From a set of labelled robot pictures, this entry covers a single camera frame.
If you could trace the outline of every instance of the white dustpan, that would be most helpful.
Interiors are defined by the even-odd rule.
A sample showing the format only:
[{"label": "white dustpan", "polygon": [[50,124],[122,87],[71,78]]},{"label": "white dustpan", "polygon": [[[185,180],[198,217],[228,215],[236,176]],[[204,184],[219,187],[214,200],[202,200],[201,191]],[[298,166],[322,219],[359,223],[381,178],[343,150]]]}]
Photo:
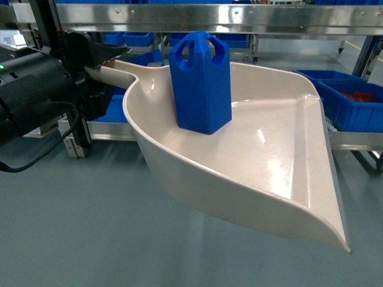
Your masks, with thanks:
[{"label": "white dustpan", "polygon": [[214,217],[351,252],[320,98],[304,77],[231,64],[233,120],[177,126],[169,67],[115,61],[93,78],[127,87],[123,109],[154,177]]}]

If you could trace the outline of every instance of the blue storage bin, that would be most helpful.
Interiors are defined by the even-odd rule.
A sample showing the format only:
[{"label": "blue storage bin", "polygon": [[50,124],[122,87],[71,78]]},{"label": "blue storage bin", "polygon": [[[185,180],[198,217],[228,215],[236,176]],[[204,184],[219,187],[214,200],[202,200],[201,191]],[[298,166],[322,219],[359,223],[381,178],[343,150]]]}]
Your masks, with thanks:
[{"label": "blue storage bin", "polygon": [[57,4],[125,4],[125,0],[56,0]]},{"label": "blue storage bin", "polygon": [[126,45],[133,47],[149,47],[154,41],[154,34],[149,32],[127,32],[123,37]]},{"label": "blue storage bin", "polygon": [[124,44],[124,33],[123,32],[106,32],[105,40],[107,44],[111,45],[122,45]]},{"label": "blue storage bin", "polygon": [[149,4],[231,4],[232,0],[147,0]]},{"label": "blue storage bin", "polygon": [[247,34],[217,34],[230,48],[247,48]]},{"label": "blue storage bin", "polygon": [[316,5],[336,5],[336,0],[315,0]]},{"label": "blue storage bin", "polygon": [[171,33],[169,37],[169,45],[171,47],[176,46],[186,35],[187,33]]},{"label": "blue storage bin", "polygon": [[122,110],[122,100],[125,92],[125,88],[116,88],[112,100],[110,101],[107,113],[103,117],[99,117],[94,121],[103,123],[127,123],[126,117]]},{"label": "blue storage bin", "polygon": [[364,5],[366,0],[346,0],[344,5]]},{"label": "blue storage bin", "polygon": [[[206,40],[215,47],[215,56]],[[189,57],[183,59],[183,50]],[[188,34],[169,52],[169,64],[182,129],[211,135],[232,119],[229,46],[206,32]]]},{"label": "blue storage bin", "polygon": [[[383,87],[362,81],[323,81],[319,83],[325,115],[335,126],[348,132],[383,133]],[[376,103],[353,101],[341,92],[374,93]]]},{"label": "blue storage bin", "polygon": [[147,66],[149,63],[153,63],[153,62],[162,62],[162,66],[164,65],[160,50],[155,50],[155,51],[140,55],[138,57],[131,58],[128,60],[128,62],[136,64],[136,65],[141,65],[141,66]]},{"label": "blue storage bin", "polygon": [[293,70],[293,72],[301,74],[309,79],[315,87],[318,87],[318,82],[324,80],[336,80],[336,81],[362,81],[366,82],[359,77],[355,77],[346,73],[331,71],[331,70]]}]

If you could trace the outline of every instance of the blue crate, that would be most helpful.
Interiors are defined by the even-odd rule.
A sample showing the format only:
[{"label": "blue crate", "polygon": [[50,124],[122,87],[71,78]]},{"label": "blue crate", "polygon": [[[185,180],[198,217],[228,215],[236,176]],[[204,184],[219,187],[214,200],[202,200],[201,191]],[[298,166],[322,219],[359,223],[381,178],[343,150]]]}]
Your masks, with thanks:
[{"label": "blue crate", "polygon": [[122,100],[126,89],[116,88],[112,100],[110,101],[107,113],[103,117],[99,117],[94,121],[103,123],[127,123],[126,117],[122,110]]},{"label": "blue crate", "polygon": [[366,0],[346,0],[344,5],[364,5]]},{"label": "blue crate", "polygon": [[133,47],[149,47],[154,41],[153,33],[127,32],[123,35],[125,44]]},{"label": "blue crate", "polygon": [[247,34],[217,34],[217,38],[224,41],[230,48],[247,48]]},{"label": "blue crate", "polygon": [[366,82],[366,80],[363,80],[359,77],[355,77],[346,73],[331,71],[331,70],[293,70],[293,72],[301,74],[302,76],[305,76],[314,84],[316,88],[318,87],[318,83],[324,80],[334,80],[334,81],[352,80],[352,81]]},{"label": "blue crate", "polygon": [[316,5],[336,5],[336,0],[315,0]]},{"label": "blue crate", "polygon": [[176,46],[186,35],[187,33],[171,33],[169,37],[169,45],[171,47]]},{"label": "blue crate", "polygon": [[155,50],[155,51],[140,55],[138,57],[131,58],[128,60],[128,62],[136,64],[136,65],[141,65],[141,66],[147,66],[149,63],[153,63],[153,62],[162,62],[162,66],[164,66],[163,58],[162,58],[160,50]]},{"label": "blue crate", "polygon": [[56,0],[57,4],[126,4],[125,0]]},{"label": "blue crate", "polygon": [[[383,133],[383,87],[362,81],[323,81],[324,113],[335,126],[347,132]],[[376,103],[353,101],[340,92],[374,93]]]},{"label": "blue crate", "polygon": [[147,0],[149,4],[231,4],[232,0]]},{"label": "blue crate", "polygon": [[106,32],[105,40],[107,44],[111,45],[122,45],[124,44],[124,33],[123,32]]}]

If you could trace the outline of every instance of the red items in bin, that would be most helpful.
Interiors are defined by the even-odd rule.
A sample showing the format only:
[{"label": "red items in bin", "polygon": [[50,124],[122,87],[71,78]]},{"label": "red items in bin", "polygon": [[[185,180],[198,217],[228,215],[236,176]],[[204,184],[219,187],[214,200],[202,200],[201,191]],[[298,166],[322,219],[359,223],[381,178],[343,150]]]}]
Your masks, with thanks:
[{"label": "red items in bin", "polygon": [[376,95],[374,93],[363,93],[362,91],[355,91],[352,94],[349,94],[345,91],[341,91],[341,94],[360,103],[376,103]]}]

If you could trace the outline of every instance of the stainless steel rail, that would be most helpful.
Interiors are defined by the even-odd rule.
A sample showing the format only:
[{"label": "stainless steel rail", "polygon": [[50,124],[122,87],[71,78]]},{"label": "stainless steel rail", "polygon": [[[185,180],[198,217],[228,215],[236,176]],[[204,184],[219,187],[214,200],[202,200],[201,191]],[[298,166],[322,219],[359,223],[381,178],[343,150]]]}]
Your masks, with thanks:
[{"label": "stainless steel rail", "polygon": [[[88,32],[383,35],[382,6],[59,4],[65,29]],[[0,27],[34,24],[29,4],[0,6]]]}]

